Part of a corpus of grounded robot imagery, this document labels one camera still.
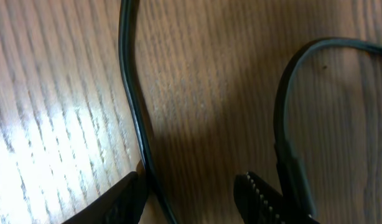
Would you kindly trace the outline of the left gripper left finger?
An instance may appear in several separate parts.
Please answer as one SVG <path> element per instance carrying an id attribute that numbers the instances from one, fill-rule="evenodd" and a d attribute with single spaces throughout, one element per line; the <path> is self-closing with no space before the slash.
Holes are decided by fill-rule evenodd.
<path id="1" fill-rule="evenodd" d="M 146 202 L 146 176 L 132 171 L 64 224 L 139 223 Z"/>

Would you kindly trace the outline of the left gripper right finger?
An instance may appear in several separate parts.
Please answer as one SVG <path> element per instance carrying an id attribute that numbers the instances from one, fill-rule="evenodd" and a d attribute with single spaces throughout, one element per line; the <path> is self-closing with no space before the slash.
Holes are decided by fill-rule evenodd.
<path id="1" fill-rule="evenodd" d="M 247 224 L 318 224 L 253 172 L 235 177 L 233 196 Z"/>

